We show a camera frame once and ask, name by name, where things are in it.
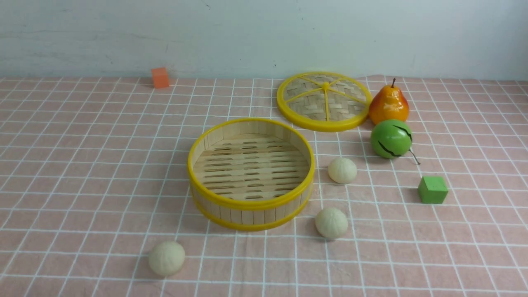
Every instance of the orange cube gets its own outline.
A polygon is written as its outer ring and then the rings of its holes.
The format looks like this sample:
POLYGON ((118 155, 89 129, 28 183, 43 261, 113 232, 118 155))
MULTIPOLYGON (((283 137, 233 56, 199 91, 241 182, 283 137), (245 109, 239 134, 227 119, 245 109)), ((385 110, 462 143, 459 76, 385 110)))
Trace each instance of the orange cube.
POLYGON ((152 69, 152 81, 155 89, 168 87, 167 69, 165 67, 152 69))

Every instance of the green fruit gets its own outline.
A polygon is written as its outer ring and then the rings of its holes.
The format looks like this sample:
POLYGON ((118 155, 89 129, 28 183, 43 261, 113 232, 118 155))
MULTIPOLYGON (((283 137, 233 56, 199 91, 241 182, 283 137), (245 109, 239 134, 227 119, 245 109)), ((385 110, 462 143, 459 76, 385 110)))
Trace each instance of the green fruit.
POLYGON ((379 156, 394 159, 411 149, 411 128, 397 119, 388 119, 377 124, 370 134, 372 148, 379 156))

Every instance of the white wall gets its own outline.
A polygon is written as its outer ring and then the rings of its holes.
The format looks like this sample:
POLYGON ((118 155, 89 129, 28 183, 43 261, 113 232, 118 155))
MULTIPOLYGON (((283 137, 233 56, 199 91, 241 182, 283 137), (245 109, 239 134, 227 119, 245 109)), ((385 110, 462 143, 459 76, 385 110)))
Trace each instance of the white wall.
POLYGON ((0 76, 528 79, 528 0, 0 0, 0 76))

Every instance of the toy food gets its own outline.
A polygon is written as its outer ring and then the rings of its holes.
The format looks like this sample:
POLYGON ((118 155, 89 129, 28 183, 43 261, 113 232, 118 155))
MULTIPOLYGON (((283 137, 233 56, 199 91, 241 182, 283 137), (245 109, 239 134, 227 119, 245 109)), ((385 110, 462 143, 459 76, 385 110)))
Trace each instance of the toy food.
POLYGON ((374 125, 386 119, 398 119, 405 122, 409 117, 409 104, 400 88, 394 86, 394 82, 396 78, 392 80, 391 85, 381 88, 370 103, 369 117, 374 125))
POLYGON ((177 242, 162 242, 156 245, 148 256, 148 266, 157 275, 170 276, 183 266, 185 251, 177 242))
POLYGON ((357 176, 357 167, 350 159, 335 158, 328 166, 328 175, 337 183, 350 183, 357 176))
POLYGON ((337 208, 324 208, 315 217, 315 228, 323 237, 336 239, 348 230, 348 219, 337 208))
POLYGON ((379 156, 387 159, 400 157, 411 149, 411 128, 397 119, 384 120, 372 129, 370 142, 379 156))

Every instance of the pink checkered tablecloth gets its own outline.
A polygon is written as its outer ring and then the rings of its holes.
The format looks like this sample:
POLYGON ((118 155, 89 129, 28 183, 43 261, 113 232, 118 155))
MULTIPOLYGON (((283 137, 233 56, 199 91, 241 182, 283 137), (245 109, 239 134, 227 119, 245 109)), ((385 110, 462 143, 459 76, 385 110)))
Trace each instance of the pink checkered tablecloth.
MULTIPOLYGON (((392 77, 359 78, 375 95, 392 77)), ((374 155, 372 124, 300 129, 317 159, 312 198, 257 233, 206 220, 189 198, 194 140, 227 119, 282 122, 281 80, 0 78, 0 292, 6 297, 528 296, 528 82, 397 78, 411 155, 374 155), (329 180, 352 159, 357 179, 329 180), (441 175, 443 205, 420 203, 441 175), (348 234, 321 239, 313 217, 337 207, 348 234), (147 255, 187 253, 167 279, 147 255)))

